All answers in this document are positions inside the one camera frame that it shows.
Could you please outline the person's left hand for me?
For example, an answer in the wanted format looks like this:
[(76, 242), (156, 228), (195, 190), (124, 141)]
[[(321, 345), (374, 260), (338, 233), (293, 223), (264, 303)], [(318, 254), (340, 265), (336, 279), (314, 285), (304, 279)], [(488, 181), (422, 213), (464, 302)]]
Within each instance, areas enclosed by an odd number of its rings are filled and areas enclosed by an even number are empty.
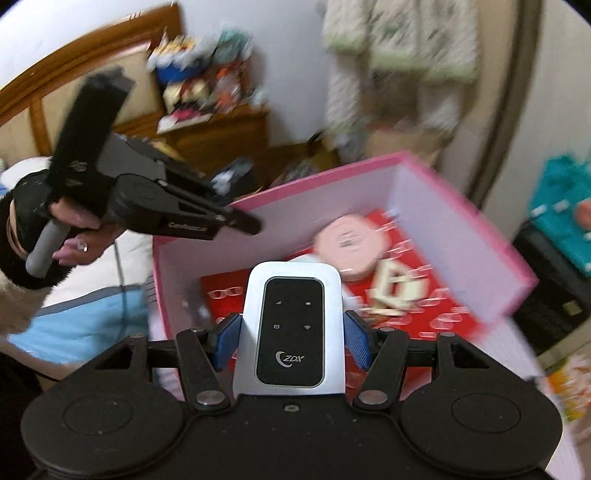
[(116, 223), (104, 223), (70, 199), (62, 197), (49, 206), (58, 221), (78, 229), (68, 238), (52, 258), (62, 266), (89, 265), (102, 256), (125, 229)]

